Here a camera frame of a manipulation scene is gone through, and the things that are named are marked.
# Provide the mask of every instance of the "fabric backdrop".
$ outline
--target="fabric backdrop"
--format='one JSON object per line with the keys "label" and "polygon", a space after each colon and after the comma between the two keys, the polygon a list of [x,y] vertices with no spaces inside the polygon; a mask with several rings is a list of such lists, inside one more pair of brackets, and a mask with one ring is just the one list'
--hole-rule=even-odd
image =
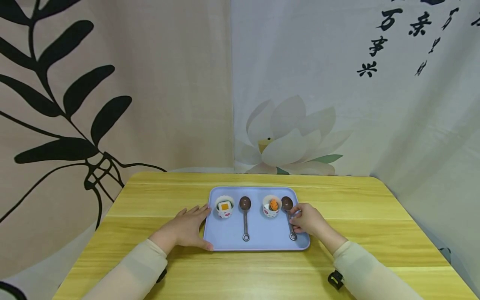
{"label": "fabric backdrop", "polygon": [[235,171],[379,178],[480,296],[479,13],[233,0]]}
{"label": "fabric backdrop", "polygon": [[0,1],[0,299],[137,171],[375,176],[479,293],[475,0]]}
{"label": "fabric backdrop", "polygon": [[133,173],[233,171],[229,9],[0,1],[0,299],[51,299]]}

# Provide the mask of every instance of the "white paper cup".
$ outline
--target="white paper cup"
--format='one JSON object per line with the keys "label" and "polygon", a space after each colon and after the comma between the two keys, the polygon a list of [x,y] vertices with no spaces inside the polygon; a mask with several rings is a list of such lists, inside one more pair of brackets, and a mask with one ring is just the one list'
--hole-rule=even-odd
{"label": "white paper cup", "polygon": [[[220,209],[218,204],[224,201],[229,201],[231,204],[230,209]],[[218,216],[222,219],[228,219],[232,216],[233,213],[233,198],[230,196],[220,196],[215,200],[215,209],[218,213]]]}
{"label": "white paper cup", "polygon": [[[268,204],[270,205],[270,201],[271,200],[275,200],[276,203],[278,204],[278,210],[270,210],[270,209],[266,209],[265,208],[265,204]],[[264,198],[264,200],[262,201],[262,211],[264,213],[265,216],[269,217],[269,218],[274,218],[278,215],[278,212],[282,209],[282,202],[280,201],[280,199],[277,197],[277,196],[273,196],[273,195],[268,195]]]}

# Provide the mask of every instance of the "hand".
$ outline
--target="hand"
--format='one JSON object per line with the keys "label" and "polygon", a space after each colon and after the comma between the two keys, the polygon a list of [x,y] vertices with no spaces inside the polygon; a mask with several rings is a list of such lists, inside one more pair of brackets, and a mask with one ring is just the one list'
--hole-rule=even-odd
{"label": "hand", "polygon": [[299,203],[290,210],[290,214],[298,212],[290,223],[293,225],[293,231],[296,233],[306,232],[315,236],[327,248],[330,254],[340,248],[348,240],[333,229],[322,214],[313,206],[307,203]]}
{"label": "hand", "polygon": [[149,239],[157,244],[166,254],[176,245],[198,247],[213,251],[213,245],[198,236],[200,225],[210,213],[208,204],[202,207],[195,206],[187,211],[182,209],[175,218],[168,221]]}
{"label": "hand", "polygon": [[322,227],[328,226],[322,214],[308,203],[297,204],[290,210],[290,214],[294,215],[290,219],[290,223],[293,225],[295,233],[306,232],[318,237],[318,232],[322,230]]}

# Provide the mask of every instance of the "spoon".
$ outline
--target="spoon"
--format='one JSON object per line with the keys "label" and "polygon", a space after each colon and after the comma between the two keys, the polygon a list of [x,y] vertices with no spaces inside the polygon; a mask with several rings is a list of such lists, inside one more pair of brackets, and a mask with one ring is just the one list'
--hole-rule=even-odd
{"label": "spoon", "polygon": [[282,210],[287,213],[288,226],[290,227],[290,239],[297,240],[297,234],[293,232],[293,225],[290,224],[290,209],[293,208],[292,199],[285,196],[282,198]]}
{"label": "spoon", "polygon": [[247,212],[249,211],[250,207],[252,206],[252,202],[250,198],[247,196],[243,196],[240,198],[240,208],[243,210],[243,240],[249,241],[250,235],[248,234],[248,223],[247,223]]}

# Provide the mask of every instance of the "finger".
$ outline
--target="finger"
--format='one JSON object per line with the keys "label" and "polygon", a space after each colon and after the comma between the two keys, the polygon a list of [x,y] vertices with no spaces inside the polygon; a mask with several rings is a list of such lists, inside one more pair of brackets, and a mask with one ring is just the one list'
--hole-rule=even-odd
{"label": "finger", "polygon": [[185,207],[184,209],[180,210],[176,216],[182,216],[187,212],[187,208]]}
{"label": "finger", "polygon": [[201,238],[198,238],[198,240],[194,243],[194,247],[202,248],[207,251],[213,251],[213,245]]}
{"label": "finger", "polygon": [[203,221],[207,218],[208,214],[212,211],[212,209],[209,207],[202,211],[201,213],[198,214],[198,217]]}
{"label": "finger", "polygon": [[196,214],[196,215],[201,214],[201,213],[204,212],[207,208],[208,208],[208,203],[205,203],[205,205],[202,206],[202,207],[200,207],[200,209],[197,210],[197,211],[195,212],[195,214]]}
{"label": "finger", "polygon": [[294,214],[296,213],[297,211],[301,210],[302,207],[305,205],[306,203],[298,203],[297,205],[295,205],[292,209],[290,209],[290,214]]}
{"label": "finger", "polygon": [[196,212],[197,210],[198,210],[198,205],[195,206],[194,208],[192,208],[191,210],[189,210],[186,214],[187,214],[187,215],[191,215],[191,214],[193,214],[194,212]]}
{"label": "finger", "polygon": [[290,224],[300,226],[298,218],[290,219]]}
{"label": "finger", "polygon": [[299,217],[301,217],[301,215],[302,215],[302,212],[301,212],[301,210],[300,210],[300,211],[297,212],[295,215],[293,215],[293,216],[291,217],[291,219],[293,219],[293,218],[299,218]]}

